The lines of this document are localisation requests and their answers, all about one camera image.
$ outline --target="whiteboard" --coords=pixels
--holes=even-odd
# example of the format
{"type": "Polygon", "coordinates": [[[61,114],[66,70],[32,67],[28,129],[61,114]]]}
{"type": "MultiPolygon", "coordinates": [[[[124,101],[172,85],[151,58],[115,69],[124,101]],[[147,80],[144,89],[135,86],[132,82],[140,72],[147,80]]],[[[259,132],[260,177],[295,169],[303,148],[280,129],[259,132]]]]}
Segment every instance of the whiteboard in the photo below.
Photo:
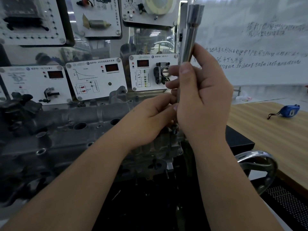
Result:
{"type": "MultiPolygon", "coordinates": [[[[205,5],[196,42],[234,86],[308,84],[308,0],[194,4],[205,5]]],[[[191,64],[199,66],[194,57],[191,64]]]]}

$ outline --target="forearm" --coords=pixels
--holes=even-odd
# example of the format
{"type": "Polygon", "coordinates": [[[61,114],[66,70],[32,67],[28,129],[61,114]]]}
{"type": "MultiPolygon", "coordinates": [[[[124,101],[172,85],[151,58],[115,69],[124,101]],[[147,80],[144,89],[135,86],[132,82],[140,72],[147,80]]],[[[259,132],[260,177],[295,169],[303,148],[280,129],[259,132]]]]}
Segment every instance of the forearm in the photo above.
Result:
{"type": "Polygon", "coordinates": [[[1,231],[91,230],[127,153],[107,132],[1,231]]]}
{"type": "Polygon", "coordinates": [[[282,230],[223,138],[221,141],[204,141],[192,148],[212,231],[282,230]]]}

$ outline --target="blue tape measure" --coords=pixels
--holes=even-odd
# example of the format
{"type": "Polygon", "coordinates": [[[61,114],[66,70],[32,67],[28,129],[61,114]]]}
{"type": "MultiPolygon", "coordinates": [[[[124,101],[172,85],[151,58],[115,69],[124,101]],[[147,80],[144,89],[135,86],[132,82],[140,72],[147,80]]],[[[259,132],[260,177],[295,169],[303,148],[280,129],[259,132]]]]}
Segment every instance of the blue tape measure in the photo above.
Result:
{"type": "Polygon", "coordinates": [[[270,113],[267,119],[270,119],[271,116],[281,114],[285,118],[294,117],[299,111],[300,106],[296,105],[286,105],[278,113],[270,113]]]}

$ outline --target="digital display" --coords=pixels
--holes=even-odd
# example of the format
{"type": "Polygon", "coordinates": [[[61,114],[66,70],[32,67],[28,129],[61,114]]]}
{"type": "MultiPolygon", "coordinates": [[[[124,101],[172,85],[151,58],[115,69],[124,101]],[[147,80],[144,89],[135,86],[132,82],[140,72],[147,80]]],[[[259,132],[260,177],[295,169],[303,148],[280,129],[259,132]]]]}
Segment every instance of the digital display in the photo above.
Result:
{"type": "Polygon", "coordinates": [[[118,64],[105,65],[105,68],[107,72],[119,70],[118,64]]]}
{"type": "Polygon", "coordinates": [[[137,60],[137,67],[149,67],[149,60],[137,60]]]}
{"type": "Polygon", "coordinates": [[[61,70],[48,71],[49,78],[63,78],[63,73],[61,70]]]}

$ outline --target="wooden table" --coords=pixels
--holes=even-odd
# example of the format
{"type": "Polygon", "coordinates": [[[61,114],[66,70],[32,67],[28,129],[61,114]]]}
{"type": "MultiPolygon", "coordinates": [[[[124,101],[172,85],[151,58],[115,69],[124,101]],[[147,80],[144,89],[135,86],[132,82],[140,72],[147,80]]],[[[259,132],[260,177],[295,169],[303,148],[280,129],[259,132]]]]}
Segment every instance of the wooden table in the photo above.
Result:
{"type": "Polygon", "coordinates": [[[278,162],[278,176],[308,197],[308,112],[267,120],[269,113],[282,107],[274,102],[232,105],[228,125],[254,141],[255,150],[272,154],[278,162]]]}

